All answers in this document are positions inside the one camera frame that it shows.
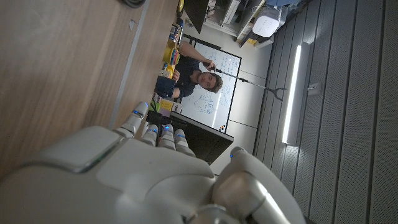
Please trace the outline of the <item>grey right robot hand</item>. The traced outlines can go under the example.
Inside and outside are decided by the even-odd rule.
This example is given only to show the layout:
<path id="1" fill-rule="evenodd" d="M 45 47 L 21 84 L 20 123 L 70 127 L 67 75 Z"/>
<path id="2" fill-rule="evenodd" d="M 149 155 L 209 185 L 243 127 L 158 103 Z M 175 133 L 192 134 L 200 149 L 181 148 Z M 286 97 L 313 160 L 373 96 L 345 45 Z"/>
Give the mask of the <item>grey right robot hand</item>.
<path id="1" fill-rule="evenodd" d="M 82 129 L 1 181 L 2 223 L 304 223 L 283 183 L 241 147 L 220 174 L 170 125 L 135 133 L 140 102 L 117 129 Z"/>

